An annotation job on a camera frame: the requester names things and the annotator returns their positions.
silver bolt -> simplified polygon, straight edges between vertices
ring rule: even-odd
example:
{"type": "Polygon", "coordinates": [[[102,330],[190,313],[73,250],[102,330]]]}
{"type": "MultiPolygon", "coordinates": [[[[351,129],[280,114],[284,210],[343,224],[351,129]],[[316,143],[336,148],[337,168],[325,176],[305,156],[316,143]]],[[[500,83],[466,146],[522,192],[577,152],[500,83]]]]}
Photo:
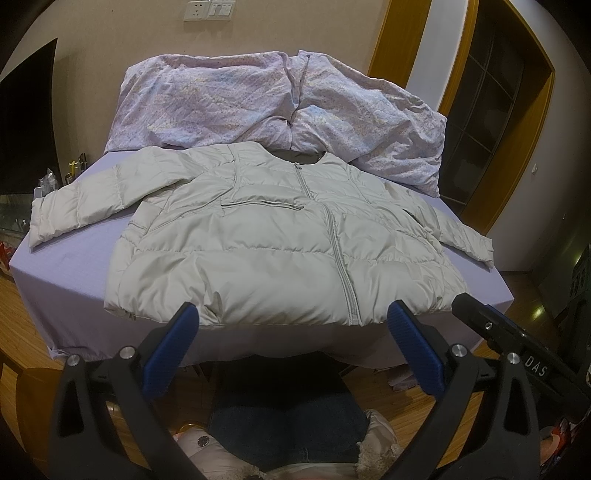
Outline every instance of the silver bolt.
{"type": "Polygon", "coordinates": [[[466,349],[465,346],[461,345],[460,343],[456,343],[455,345],[452,346],[452,353],[454,356],[463,357],[463,356],[466,356],[466,354],[468,353],[468,350],[466,349]]]}
{"type": "Polygon", "coordinates": [[[78,363],[80,362],[80,356],[79,355],[70,355],[68,357],[68,365],[70,365],[70,367],[75,367],[76,365],[78,365],[78,363]]]}
{"type": "Polygon", "coordinates": [[[517,365],[519,362],[521,362],[521,358],[519,358],[519,355],[517,355],[515,352],[508,353],[507,360],[509,360],[509,363],[513,365],[517,365]]]}
{"type": "Polygon", "coordinates": [[[135,355],[135,348],[133,348],[132,346],[124,346],[120,351],[119,351],[119,356],[125,360],[130,359],[131,357],[133,357],[135,355]]]}

wooden floor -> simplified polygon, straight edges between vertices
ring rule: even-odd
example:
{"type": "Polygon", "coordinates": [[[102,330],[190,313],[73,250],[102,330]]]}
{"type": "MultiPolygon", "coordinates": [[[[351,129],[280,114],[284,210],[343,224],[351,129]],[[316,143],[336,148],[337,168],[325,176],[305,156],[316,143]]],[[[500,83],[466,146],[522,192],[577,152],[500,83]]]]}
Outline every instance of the wooden floor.
{"type": "MultiPolygon", "coordinates": [[[[506,275],[504,278],[515,297],[507,315],[540,341],[556,348],[557,330],[550,315],[544,311],[540,296],[527,275],[506,275]]],[[[0,349],[22,368],[61,368],[61,363],[48,357],[46,346],[35,330],[14,282],[1,273],[0,349]]],[[[486,345],[478,347],[476,353],[480,356],[496,356],[486,345]]],[[[15,408],[16,380],[16,373],[5,367],[0,384],[0,406],[7,423],[20,438],[15,408]]],[[[374,408],[390,421],[403,447],[410,443],[434,404],[433,399],[419,387],[405,392],[392,392],[386,372],[356,368],[345,376],[345,383],[363,409],[374,408]]],[[[208,382],[203,376],[198,377],[192,369],[186,369],[179,373],[168,394],[155,405],[156,411],[171,432],[185,423],[207,423],[214,390],[213,381],[208,382]]],[[[457,458],[478,410],[480,398],[481,394],[472,395],[462,425],[442,465],[457,458]]],[[[109,409],[130,458],[145,464],[117,406],[110,404],[109,409]]]]}

jacket zipper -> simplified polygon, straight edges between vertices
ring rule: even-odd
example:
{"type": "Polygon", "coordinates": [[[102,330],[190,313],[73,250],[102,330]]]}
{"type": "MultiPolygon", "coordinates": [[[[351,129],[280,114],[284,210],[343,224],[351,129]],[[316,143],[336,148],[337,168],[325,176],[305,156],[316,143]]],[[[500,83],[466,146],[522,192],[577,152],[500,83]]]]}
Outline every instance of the jacket zipper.
{"type": "MultiPolygon", "coordinates": [[[[297,174],[297,179],[300,182],[301,189],[308,196],[308,198],[311,199],[312,195],[308,189],[308,185],[306,185],[306,182],[304,181],[304,177],[301,174],[301,165],[299,165],[299,163],[294,163],[294,165],[296,167],[295,173],[297,174]]],[[[359,325],[359,319],[361,317],[359,314],[359,305],[357,304],[357,297],[355,296],[353,284],[351,283],[349,274],[345,269],[345,263],[343,262],[343,252],[340,250],[339,240],[336,238],[335,218],[333,217],[332,213],[330,213],[330,210],[326,205],[322,204],[322,206],[326,211],[326,217],[329,221],[330,243],[332,244],[333,252],[335,253],[337,271],[339,272],[340,281],[343,284],[343,291],[345,292],[347,310],[349,312],[349,324],[359,325]]]]}
{"type": "Polygon", "coordinates": [[[270,202],[266,200],[241,200],[238,202],[222,203],[222,208],[235,207],[238,205],[266,205],[271,207],[291,208],[292,210],[302,210],[303,205],[294,205],[286,202],[270,202]]]}

blue pad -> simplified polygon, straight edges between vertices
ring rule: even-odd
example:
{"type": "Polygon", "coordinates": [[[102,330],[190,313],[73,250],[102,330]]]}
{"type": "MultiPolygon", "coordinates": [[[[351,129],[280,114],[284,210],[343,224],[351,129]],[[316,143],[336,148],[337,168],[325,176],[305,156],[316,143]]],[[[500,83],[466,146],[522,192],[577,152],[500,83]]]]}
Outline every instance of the blue pad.
{"type": "Polygon", "coordinates": [[[166,393],[174,374],[199,329],[199,312],[195,305],[177,312],[176,320],[158,344],[144,367],[142,393],[151,401],[166,393]]]}
{"type": "Polygon", "coordinates": [[[423,391],[441,399],[445,393],[443,364],[413,319],[396,301],[388,308],[387,325],[423,391]]]}

black screen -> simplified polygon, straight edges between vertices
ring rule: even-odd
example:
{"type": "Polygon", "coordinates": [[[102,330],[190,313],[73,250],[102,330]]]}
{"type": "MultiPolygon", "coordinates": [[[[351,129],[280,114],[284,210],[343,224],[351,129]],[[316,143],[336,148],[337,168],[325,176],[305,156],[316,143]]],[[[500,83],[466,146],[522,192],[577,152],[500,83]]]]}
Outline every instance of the black screen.
{"type": "Polygon", "coordinates": [[[0,194],[32,193],[48,168],[61,181],[51,116],[56,45],[41,47],[0,82],[0,194]]]}

